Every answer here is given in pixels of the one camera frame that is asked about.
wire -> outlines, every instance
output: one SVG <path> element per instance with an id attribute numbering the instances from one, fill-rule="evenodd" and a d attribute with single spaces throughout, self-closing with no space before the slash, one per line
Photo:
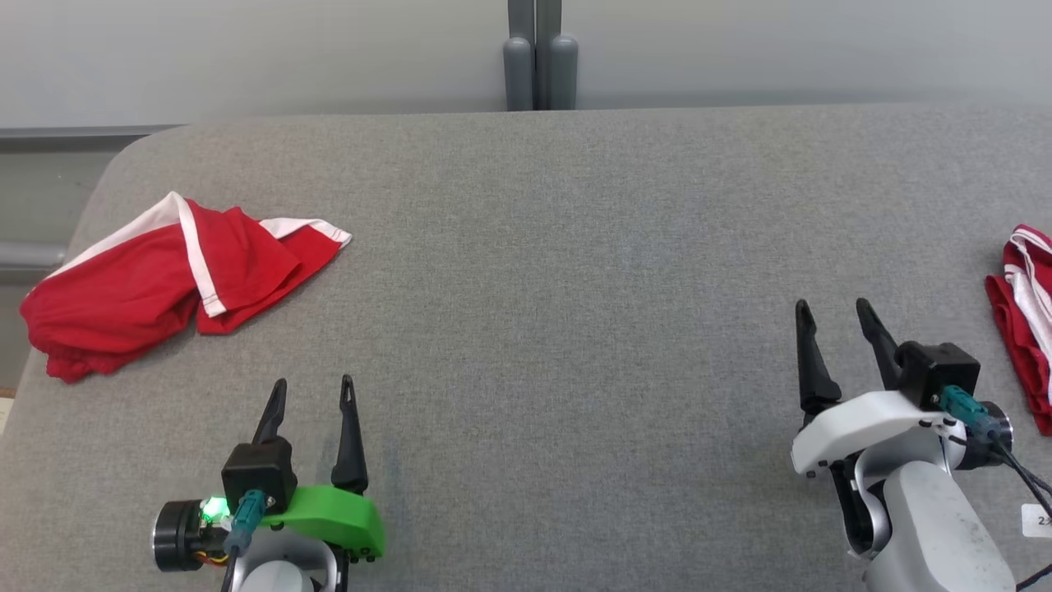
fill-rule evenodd
<path id="1" fill-rule="evenodd" d="M 238 546 L 235 545 L 230 548 L 229 563 L 226 564 L 226 574 L 223 575 L 223 587 L 220 588 L 220 592 L 230 592 L 230 587 L 234 586 L 234 566 L 238 563 Z"/>
<path id="2" fill-rule="evenodd" d="M 998 454 L 998 453 L 994 453 L 994 457 L 998 458 L 1005 465 L 1008 465 L 1009 467 L 1011 467 L 1011 462 L 1005 455 Z M 1047 484 L 1044 479 L 1041 479 L 1040 477 L 1038 477 L 1037 475 L 1035 475 L 1030 469 L 1027 469 L 1023 465 L 1019 465 L 1019 468 L 1023 469 L 1024 472 L 1027 473 L 1027 476 L 1030 477 L 1030 479 L 1034 482 L 1034 485 L 1036 485 L 1037 487 L 1039 487 L 1043 490 L 1045 490 L 1045 493 L 1048 493 L 1049 495 L 1052 495 L 1052 486 L 1050 486 L 1049 484 Z"/>
<path id="3" fill-rule="evenodd" d="M 1049 487 L 1049 485 L 1045 483 L 1040 477 L 1031 473 L 1026 467 L 1020 465 L 1018 460 L 1015 458 L 1015 455 L 1012 454 L 1012 451 L 1008 450 L 1008 447 L 1006 447 L 1005 444 L 1000 442 L 1000 438 L 991 438 L 991 440 L 993 441 L 994 448 L 997 449 L 997 456 L 999 456 L 1002 461 L 1008 463 L 1008 466 L 1014 469 L 1015 472 L 1019 474 L 1019 477 L 1023 479 L 1023 483 L 1027 485 L 1028 489 L 1030 489 L 1030 493 L 1033 493 L 1034 497 L 1037 498 L 1037 502 L 1040 503 L 1041 509 L 1045 510 L 1045 515 L 1052 516 L 1052 505 L 1049 505 L 1048 499 L 1046 499 L 1045 496 L 1041 494 L 1040 490 L 1037 489 L 1040 488 L 1052 494 L 1052 487 Z M 1043 569 L 1034 573 L 1034 575 L 1016 584 L 1015 585 L 1016 592 L 1018 592 L 1019 590 L 1024 590 L 1026 588 L 1030 588 L 1031 586 L 1036 584 L 1037 580 L 1039 580 L 1040 578 L 1045 577 L 1050 573 L 1052 573 L 1052 564 L 1045 566 Z"/>
<path id="4" fill-rule="evenodd" d="M 198 551 L 197 553 L 194 553 L 194 555 L 202 564 L 208 564 L 209 566 L 216 566 L 218 568 L 225 566 L 226 560 L 229 558 L 228 555 L 223 555 L 222 557 L 213 557 L 207 553 L 205 553 L 204 551 Z"/>
<path id="5" fill-rule="evenodd" d="M 1023 590 L 1025 588 L 1030 588 L 1031 586 L 1033 586 L 1034 584 L 1036 584 L 1038 579 L 1045 577 L 1046 575 L 1048 575 L 1050 573 L 1052 573 L 1052 564 L 1050 564 L 1048 566 L 1045 566 L 1045 568 L 1043 570 L 1040 570 L 1039 572 L 1037 572 L 1034 575 L 1028 577 L 1027 579 L 1024 579 L 1023 581 L 1016 584 L 1015 585 L 1016 592 L 1018 592 L 1019 590 Z"/>
<path id="6" fill-rule="evenodd" d="M 1041 505 L 1041 509 L 1045 510 L 1045 515 L 1052 517 L 1052 505 L 1050 505 L 1049 501 L 1046 499 L 1044 495 L 1041 495 L 1040 490 L 1037 489 L 1037 485 L 1030 477 L 1030 475 L 1032 475 L 1033 473 L 1027 471 L 1026 469 L 1023 468 L 1021 465 L 1019 465 L 1019 462 L 1016 461 L 1015 456 L 1012 454 L 1012 451 L 1008 450 L 1008 448 L 1005 447 L 1005 444 L 1000 442 L 1000 438 L 992 438 L 992 440 L 993 440 L 993 446 L 997 449 L 997 452 L 1005 457 L 1005 461 L 1008 461 L 1009 467 L 1014 469 L 1015 472 L 1019 474 L 1019 478 L 1021 478 L 1023 483 L 1026 484 L 1028 489 L 1030 489 L 1030 493 L 1034 494 L 1034 497 L 1037 498 L 1037 502 Z"/>

white wall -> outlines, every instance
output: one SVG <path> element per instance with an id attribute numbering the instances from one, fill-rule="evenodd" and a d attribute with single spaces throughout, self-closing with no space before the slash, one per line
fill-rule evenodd
<path id="1" fill-rule="evenodd" d="M 579 107 L 1052 98 L 1049 0 L 564 0 Z"/>
<path id="2" fill-rule="evenodd" d="M 501 0 L 2 0 L 0 128 L 504 107 Z"/>
<path id="3" fill-rule="evenodd" d="M 1052 98 L 1049 0 L 564 0 L 581 107 Z M 0 129 L 500 109 L 504 0 L 3 0 Z"/>

gray post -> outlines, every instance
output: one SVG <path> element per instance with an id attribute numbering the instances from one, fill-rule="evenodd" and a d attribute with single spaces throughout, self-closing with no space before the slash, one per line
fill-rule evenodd
<path id="1" fill-rule="evenodd" d="M 537 108 L 533 46 L 533 0 L 508 0 L 508 36 L 504 42 L 504 95 L 508 110 Z"/>
<path id="2" fill-rule="evenodd" d="M 548 108 L 572 109 L 578 106 L 578 42 L 560 35 L 551 40 Z"/>
<path id="3" fill-rule="evenodd" d="M 563 0 L 537 0 L 537 108 L 551 108 L 551 42 L 563 28 Z"/>
<path id="4" fill-rule="evenodd" d="M 504 42 L 504 96 L 508 110 L 533 108 L 533 46 L 522 37 Z"/>

black cable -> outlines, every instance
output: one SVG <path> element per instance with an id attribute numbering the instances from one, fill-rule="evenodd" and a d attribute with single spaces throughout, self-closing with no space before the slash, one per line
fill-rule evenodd
<path id="1" fill-rule="evenodd" d="M 1046 575 L 1048 575 L 1050 573 L 1052 573 L 1052 565 L 1045 566 L 1045 568 L 1041 571 L 1039 571 L 1039 572 L 1035 573 L 1034 575 L 1028 577 L 1027 579 L 1024 579 L 1023 581 L 1016 584 L 1015 585 L 1015 591 L 1018 592 L 1019 590 L 1023 590 L 1025 588 L 1030 588 L 1031 586 L 1033 586 L 1034 584 L 1036 584 L 1038 579 L 1045 577 Z"/>
<path id="2" fill-rule="evenodd" d="M 994 457 L 998 458 L 1005 465 L 1008 465 L 1008 466 L 1011 467 L 1011 462 L 1009 462 L 1009 460 L 1005 455 L 994 453 Z M 1035 475 L 1033 473 L 1033 471 L 1031 471 L 1030 469 L 1027 469 L 1023 465 L 1019 465 L 1019 468 L 1023 469 L 1027 473 L 1027 476 L 1030 477 L 1030 479 L 1034 482 L 1034 485 L 1036 485 L 1037 487 L 1039 487 L 1043 490 L 1045 490 L 1045 492 L 1048 493 L 1049 495 L 1052 495 L 1052 486 L 1050 486 L 1049 484 L 1045 483 L 1044 479 L 1041 479 L 1040 477 L 1038 477 L 1037 475 Z"/>
<path id="3" fill-rule="evenodd" d="M 1014 469 L 1015 472 L 1019 474 L 1019 477 L 1023 479 L 1023 483 L 1027 485 L 1028 489 L 1030 489 L 1030 493 L 1033 493 L 1034 497 L 1037 498 L 1037 502 L 1040 503 L 1041 509 L 1045 510 L 1045 515 L 1052 516 L 1052 505 L 1049 504 L 1048 499 L 1046 499 L 1045 496 L 1041 495 L 1041 492 L 1037 489 L 1040 488 L 1044 489 L 1045 491 L 1052 493 L 1052 488 L 1050 488 L 1049 485 L 1045 483 L 1040 477 L 1031 473 L 1026 467 L 1020 465 L 1019 462 L 1015 458 L 1015 455 L 1013 455 L 1012 452 L 1008 450 L 1008 447 L 1006 447 L 1005 444 L 1002 443 L 999 438 L 992 438 L 992 440 L 994 448 L 997 449 L 997 456 L 999 456 L 1002 461 L 1007 463 L 1009 467 Z M 1036 584 L 1037 580 L 1039 580 L 1040 578 L 1045 577 L 1050 573 L 1052 573 L 1052 564 L 1045 566 L 1043 569 L 1034 573 L 1034 575 L 1016 584 L 1015 585 L 1016 592 L 1018 592 L 1019 590 L 1024 590 L 1026 588 L 1030 588 L 1031 586 Z"/>
<path id="4" fill-rule="evenodd" d="M 1005 444 L 1002 443 L 999 438 L 993 438 L 993 446 L 997 449 L 997 452 L 1005 457 L 1005 461 L 1008 461 L 1009 467 L 1014 469 L 1015 472 L 1019 474 L 1019 478 L 1021 478 L 1023 483 L 1026 484 L 1028 489 L 1030 489 L 1030 493 L 1034 494 L 1034 497 L 1037 498 L 1037 502 L 1041 505 L 1041 508 L 1045 510 L 1045 515 L 1052 517 L 1052 505 L 1050 505 L 1049 501 L 1041 495 L 1040 490 L 1037 489 L 1037 485 L 1035 485 L 1034 481 L 1030 478 L 1030 474 L 1032 473 L 1019 465 L 1019 462 L 1015 460 L 1015 456 L 1010 450 L 1008 450 L 1008 448 L 1005 447 Z"/>
<path id="5" fill-rule="evenodd" d="M 230 592 L 230 587 L 234 586 L 234 566 L 238 564 L 238 547 L 235 545 L 230 548 L 230 558 L 226 564 L 226 574 L 223 575 L 223 587 L 220 588 L 220 592 Z"/>

label sticker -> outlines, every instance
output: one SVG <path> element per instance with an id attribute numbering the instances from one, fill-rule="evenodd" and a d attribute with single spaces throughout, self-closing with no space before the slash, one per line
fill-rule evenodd
<path id="1" fill-rule="evenodd" d="M 1037 504 L 1023 505 L 1023 536 L 1052 538 L 1052 518 Z"/>

